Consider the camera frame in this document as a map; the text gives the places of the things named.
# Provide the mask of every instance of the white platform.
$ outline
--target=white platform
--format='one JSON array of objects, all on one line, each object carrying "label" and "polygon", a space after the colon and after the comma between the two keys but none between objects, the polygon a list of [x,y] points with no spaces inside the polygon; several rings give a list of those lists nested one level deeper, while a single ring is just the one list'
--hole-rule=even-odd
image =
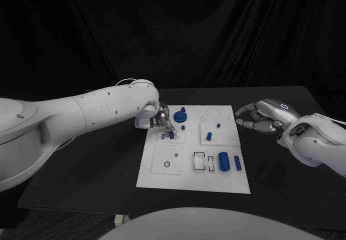
[{"label": "white platform", "polygon": [[[177,123],[174,113],[181,107],[187,120]],[[249,194],[232,106],[170,105],[168,109],[178,134],[174,139],[161,139],[164,127],[147,130],[137,187]],[[206,140],[207,132],[212,132],[210,141]],[[194,169],[194,152],[204,153],[204,170]],[[220,152],[227,153],[229,171],[220,171]],[[235,156],[239,157],[240,171],[236,170]],[[209,172],[209,157],[213,157],[214,172]]]}]

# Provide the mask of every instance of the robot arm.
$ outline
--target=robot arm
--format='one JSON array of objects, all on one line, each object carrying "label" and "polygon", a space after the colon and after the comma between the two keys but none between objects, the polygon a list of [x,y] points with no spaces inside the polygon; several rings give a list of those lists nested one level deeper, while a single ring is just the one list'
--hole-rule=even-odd
[{"label": "robot arm", "polygon": [[167,105],[144,79],[47,101],[0,98],[0,191],[34,174],[67,140],[132,117],[137,128],[177,133]]},{"label": "robot arm", "polygon": [[343,122],[314,113],[301,117],[291,106],[275,99],[263,99],[239,108],[235,115],[250,111],[252,121],[236,119],[245,128],[272,134],[282,128],[276,143],[310,167],[325,164],[346,177],[346,130],[333,123]]}]

